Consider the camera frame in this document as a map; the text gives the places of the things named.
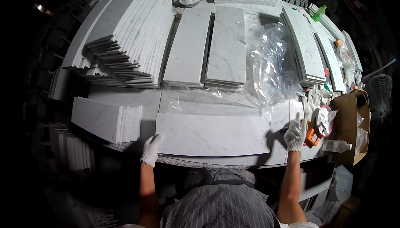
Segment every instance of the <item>clear plastic sheet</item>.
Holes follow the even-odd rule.
[[[357,113],[357,127],[361,125],[361,123],[364,121],[364,118],[361,117],[359,113]]]
[[[343,165],[333,169],[333,172],[334,176],[330,190],[334,187],[337,202],[341,205],[348,200],[351,195],[353,175]]]
[[[218,88],[190,89],[183,83],[169,83],[163,87],[160,113],[195,115],[265,116],[270,119],[272,107],[258,103],[258,99],[241,94],[227,94]]]
[[[346,49],[340,49],[340,61],[343,64],[344,76],[346,77],[347,86],[355,85],[354,81],[354,73],[356,72],[356,63],[355,61],[348,55]]]
[[[246,45],[260,103],[271,105],[302,95],[295,67],[285,60],[288,44],[284,25],[246,22]]]
[[[357,140],[356,140],[356,153],[354,156],[357,156],[361,149],[367,144],[368,141],[368,132],[362,128],[357,128]]]

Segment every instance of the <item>work table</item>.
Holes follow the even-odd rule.
[[[215,96],[210,91],[182,91],[182,90],[141,90],[133,88],[117,88],[92,85],[89,99],[108,104],[142,105],[140,139],[137,143],[128,142],[122,145],[104,144],[112,149],[123,152],[127,147],[135,153],[140,153],[143,142],[155,135],[157,113],[164,114],[194,114],[217,116],[265,116],[271,123],[267,135],[267,145],[270,152],[258,155],[244,155],[234,157],[185,157],[163,154],[158,162],[188,167],[206,168],[251,168],[255,165],[260,168],[285,165],[287,162],[286,144],[280,130],[295,118],[299,111],[303,115],[303,104],[299,101],[285,101],[261,108],[251,96],[239,94],[223,94]],[[330,154],[318,146],[303,146],[301,160],[307,161]]]

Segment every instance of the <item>forearm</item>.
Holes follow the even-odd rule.
[[[306,221],[298,203],[301,192],[300,152],[289,152],[285,175],[278,202],[277,217],[281,223],[292,224]]]
[[[139,210],[139,225],[146,228],[160,225],[153,168],[144,162],[140,165]]]
[[[280,196],[298,202],[301,191],[300,152],[289,152]]]

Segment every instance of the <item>plastic bag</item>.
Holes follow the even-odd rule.
[[[341,205],[350,198],[353,175],[343,165],[333,169],[333,172],[334,176],[330,189],[334,187],[337,202]]]
[[[359,113],[357,113],[357,127],[359,127],[363,121],[364,121],[364,118],[361,117],[361,115]]]
[[[264,26],[246,22],[247,55],[253,64],[254,87],[263,105],[276,104],[302,95],[289,56],[281,23]]]
[[[356,140],[356,153],[354,156],[357,156],[361,149],[367,144],[368,141],[368,132],[362,128],[357,128],[357,140]]]
[[[355,61],[348,55],[348,52],[345,48],[340,49],[340,61],[343,64],[344,76],[346,77],[347,86],[355,85],[354,81],[354,73],[356,72],[356,63]]]

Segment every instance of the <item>water bottle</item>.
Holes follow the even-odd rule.
[[[323,150],[327,152],[344,152],[351,150],[352,145],[344,140],[326,140],[323,143]]]
[[[320,18],[322,17],[322,15],[325,13],[325,8],[326,6],[323,5],[322,7],[318,8],[318,11],[311,16],[311,18],[315,21],[318,22],[318,20],[320,20]]]

